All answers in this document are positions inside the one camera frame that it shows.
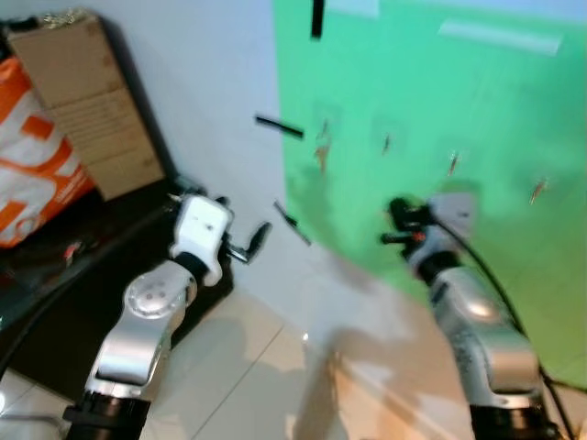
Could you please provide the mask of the angled black tape strip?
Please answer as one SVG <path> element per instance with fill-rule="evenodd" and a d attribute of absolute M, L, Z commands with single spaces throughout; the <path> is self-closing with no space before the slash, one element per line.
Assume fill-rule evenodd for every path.
<path fill-rule="evenodd" d="M 289 227 L 289 229 L 293 231 L 293 233 L 297 235 L 297 237 L 301 239 L 306 246 L 311 246 L 312 240 L 305 233 L 305 231 L 303 231 L 301 227 L 299 227 L 297 219 L 291 216 L 288 213 L 288 211 L 285 210 L 284 206 L 281 205 L 280 202 L 275 201 L 272 203 L 272 206 L 273 209 L 277 211 L 278 215 L 280 215 L 282 221 Z"/>

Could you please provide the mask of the black cabinet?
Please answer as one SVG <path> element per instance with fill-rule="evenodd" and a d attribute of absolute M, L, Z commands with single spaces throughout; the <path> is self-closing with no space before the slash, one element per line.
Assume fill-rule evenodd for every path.
<path fill-rule="evenodd" d="M 172 181 L 106 201 L 89 192 L 13 248 L 0 248 L 0 360 L 68 402 L 83 395 L 123 291 L 169 255 Z"/>

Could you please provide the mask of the gold metallic bundle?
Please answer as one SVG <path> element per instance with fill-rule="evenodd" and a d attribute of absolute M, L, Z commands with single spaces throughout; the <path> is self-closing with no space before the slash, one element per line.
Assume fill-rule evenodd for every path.
<path fill-rule="evenodd" d="M 38 22 L 38 28 L 52 29 L 76 24 L 90 15 L 87 9 L 72 7 L 63 11 L 39 14 L 35 17 L 35 21 Z"/>

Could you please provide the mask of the brown cardboard box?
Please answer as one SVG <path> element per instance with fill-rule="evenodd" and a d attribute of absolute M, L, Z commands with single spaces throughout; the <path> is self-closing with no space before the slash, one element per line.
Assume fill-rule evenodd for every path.
<path fill-rule="evenodd" d="M 164 179 L 100 17 L 84 11 L 72 24 L 8 32 L 6 39 L 106 200 Z"/>

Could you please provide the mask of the green wall sheet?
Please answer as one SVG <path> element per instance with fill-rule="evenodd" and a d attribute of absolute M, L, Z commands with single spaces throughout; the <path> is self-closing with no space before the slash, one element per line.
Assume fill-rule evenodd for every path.
<path fill-rule="evenodd" d="M 286 209 L 312 242 L 424 299 L 387 205 L 477 197 L 471 246 L 562 384 L 587 384 L 587 35 L 563 21 L 439 0 L 381 0 L 378 18 L 272 0 Z M 460 151 L 446 175 L 449 154 Z"/>

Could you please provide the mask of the small white tape strip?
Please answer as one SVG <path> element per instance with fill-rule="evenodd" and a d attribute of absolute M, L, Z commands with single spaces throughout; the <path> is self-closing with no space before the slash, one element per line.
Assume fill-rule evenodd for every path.
<path fill-rule="evenodd" d="M 381 0 L 326 0 L 327 11 L 364 18 L 381 15 Z"/>

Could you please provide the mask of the long black tape strip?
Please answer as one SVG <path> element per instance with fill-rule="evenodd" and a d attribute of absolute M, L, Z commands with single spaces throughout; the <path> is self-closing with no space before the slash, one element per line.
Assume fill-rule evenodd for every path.
<path fill-rule="evenodd" d="M 280 118 L 256 114 L 253 117 L 253 121 L 255 121 L 257 125 L 281 131 L 283 135 L 289 136 L 289 138 L 296 138 L 299 139 L 299 141 L 305 138 L 304 129 L 302 129 L 300 126 L 294 125 L 294 123 L 282 121 Z"/>

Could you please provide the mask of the short black tape strip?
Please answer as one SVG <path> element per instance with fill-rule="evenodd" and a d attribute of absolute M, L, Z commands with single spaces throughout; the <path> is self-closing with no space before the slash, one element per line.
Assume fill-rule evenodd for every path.
<path fill-rule="evenodd" d="M 327 0 L 312 0 L 310 38 L 320 40 L 326 24 L 326 3 Z"/>

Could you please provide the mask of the orange and white bag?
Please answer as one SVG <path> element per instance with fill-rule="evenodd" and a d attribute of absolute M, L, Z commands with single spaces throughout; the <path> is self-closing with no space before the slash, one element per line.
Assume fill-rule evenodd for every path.
<path fill-rule="evenodd" d="M 17 246 L 94 188 L 16 58 L 0 61 L 0 248 Z"/>

